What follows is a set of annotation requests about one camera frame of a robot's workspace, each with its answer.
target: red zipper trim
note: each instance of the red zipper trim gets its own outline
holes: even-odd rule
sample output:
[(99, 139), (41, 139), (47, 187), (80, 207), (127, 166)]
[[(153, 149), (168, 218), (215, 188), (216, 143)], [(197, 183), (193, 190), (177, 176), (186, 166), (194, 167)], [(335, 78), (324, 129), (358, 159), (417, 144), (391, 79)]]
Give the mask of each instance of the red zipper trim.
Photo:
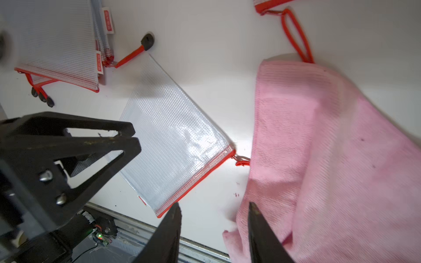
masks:
[(227, 156), (225, 156), (217, 165), (215, 165), (214, 167), (212, 167), (204, 176), (202, 176), (192, 187), (190, 187), (187, 191), (184, 192), (184, 194), (182, 194), (179, 198), (177, 198), (177, 200), (172, 203), (170, 206), (168, 206), (164, 212), (160, 213), (159, 216), (157, 216), (158, 218), (161, 218), (172, 206), (173, 204), (175, 204), (176, 202), (180, 201), (181, 198), (183, 198), (186, 194), (188, 194), (196, 185), (198, 185), (198, 183), (200, 183), (201, 181), (203, 181), (211, 172), (213, 172), (216, 168), (218, 168), (219, 166), (221, 166), (221, 164), (223, 164), (226, 160), (228, 160), (229, 158), (235, 156), (235, 150), (233, 150), (232, 152), (230, 152)]
[[(34, 73), (34, 72), (31, 72), (31, 71), (28, 71), (28, 70), (23, 70), (23, 69), (20, 69), (20, 68), (15, 68), (15, 70), (16, 70), (16, 71), (18, 71), (18, 72), (23, 72), (23, 73), (33, 74), (33, 75), (37, 75), (37, 76), (40, 76), (40, 77), (46, 77), (46, 78), (49, 78), (49, 79), (56, 80), (56, 79), (54, 79), (54, 78), (52, 78), (52, 77), (48, 77), (48, 76), (45, 76), (45, 75), (41, 75), (41, 74), (38, 74), (38, 73)], [(64, 81), (64, 80), (57, 80), (57, 81), (62, 81), (62, 82), (65, 82), (65, 83), (73, 84), (73, 85), (76, 85), (76, 86), (79, 86), (79, 87), (85, 88), (85, 89), (87, 89), (87, 90), (91, 90), (91, 91), (93, 91), (93, 92), (95, 92), (95, 93), (98, 93), (98, 92), (99, 92), (99, 87), (98, 87), (98, 89), (97, 89), (97, 90), (93, 90), (93, 89), (90, 89), (90, 88), (87, 88), (87, 87), (83, 87), (83, 86), (78, 85), (78, 84), (70, 83), (70, 82), (67, 82), (67, 81)]]

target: screw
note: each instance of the screw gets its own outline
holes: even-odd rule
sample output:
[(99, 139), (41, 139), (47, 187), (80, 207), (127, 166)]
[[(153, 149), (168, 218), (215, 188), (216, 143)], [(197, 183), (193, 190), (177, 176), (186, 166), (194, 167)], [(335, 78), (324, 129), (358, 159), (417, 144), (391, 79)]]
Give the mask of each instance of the screw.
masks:
[(56, 204), (63, 205), (67, 200), (66, 194), (62, 193), (61, 196), (57, 197)]
[(51, 179), (53, 179), (53, 173), (50, 170), (46, 170), (45, 172), (40, 174), (41, 182), (48, 182)]

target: clear mesh zipper pouch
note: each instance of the clear mesh zipper pouch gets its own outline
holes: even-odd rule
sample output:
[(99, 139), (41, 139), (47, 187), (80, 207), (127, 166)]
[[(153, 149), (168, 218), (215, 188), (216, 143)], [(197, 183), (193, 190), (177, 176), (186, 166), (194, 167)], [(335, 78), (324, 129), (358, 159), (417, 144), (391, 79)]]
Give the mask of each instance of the clear mesh zipper pouch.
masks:
[(160, 218), (235, 149), (149, 54), (139, 59), (141, 83), (120, 120), (133, 124), (142, 152), (120, 174)]
[(17, 69), (99, 89), (89, 0), (1, 0), (0, 16), (17, 35)]

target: pink microfiber cloth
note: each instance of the pink microfiber cloth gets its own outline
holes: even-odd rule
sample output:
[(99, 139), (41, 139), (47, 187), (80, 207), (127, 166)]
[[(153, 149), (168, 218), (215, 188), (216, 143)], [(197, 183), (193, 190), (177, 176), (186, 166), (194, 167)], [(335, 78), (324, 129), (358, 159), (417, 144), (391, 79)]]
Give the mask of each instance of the pink microfiber cloth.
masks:
[(233, 263), (250, 262), (250, 201), (296, 262), (421, 260), (420, 149), (327, 68), (260, 66)]

